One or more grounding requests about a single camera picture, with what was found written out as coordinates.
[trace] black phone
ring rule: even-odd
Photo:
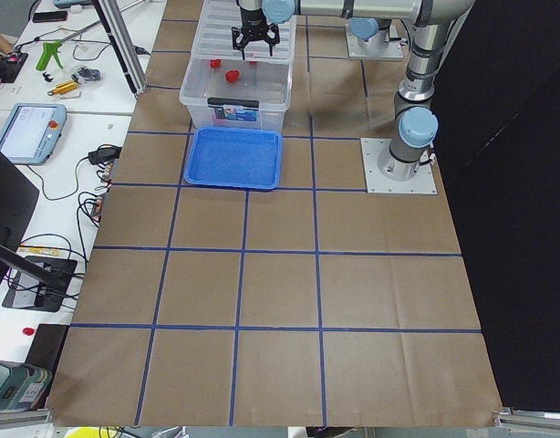
[[[67,11],[35,12],[33,23],[48,23],[51,21],[67,20]]]

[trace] blue lid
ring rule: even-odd
[[[281,163],[278,132],[205,126],[193,136],[184,177],[191,184],[272,190]]]
[[[412,148],[428,146],[438,131],[438,119],[429,110],[415,107],[407,110],[399,121],[399,136]]]
[[[270,22],[281,25],[295,14],[295,0],[264,0],[262,10]]]
[[[367,41],[378,33],[378,21],[375,18],[351,18],[349,31],[357,38]]]

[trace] tablet screen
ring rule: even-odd
[[[51,107],[18,107],[0,143],[2,153],[8,158],[34,157],[54,111]]]

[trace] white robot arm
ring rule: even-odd
[[[389,178],[405,181],[412,177],[422,152],[438,129],[438,121],[428,108],[452,24],[471,9],[474,0],[236,0],[236,3],[242,9],[243,47],[251,35],[254,37],[251,40],[268,42],[271,52],[273,43],[269,40],[273,38],[266,34],[266,21],[272,23],[273,29],[272,26],[284,23],[292,15],[375,18],[378,23],[396,18],[411,22],[417,30],[406,77],[399,83],[394,99],[399,137],[389,146],[390,156],[381,157],[380,161]],[[258,14],[264,22],[246,19]],[[269,39],[259,37],[263,32]]]

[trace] transparent storage box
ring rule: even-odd
[[[196,128],[221,126],[282,131],[290,107],[295,55],[296,18],[279,26],[280,44],[270,57],[263,41],[250,43],[245,60],[232,49],[232,26],[241,27],[235,0],[206,0],[193,41],[191,60],[181,86],[180,101]],[[221,66],[212,68],[211,60]],[[235,82],[225,73],[239,71]]]

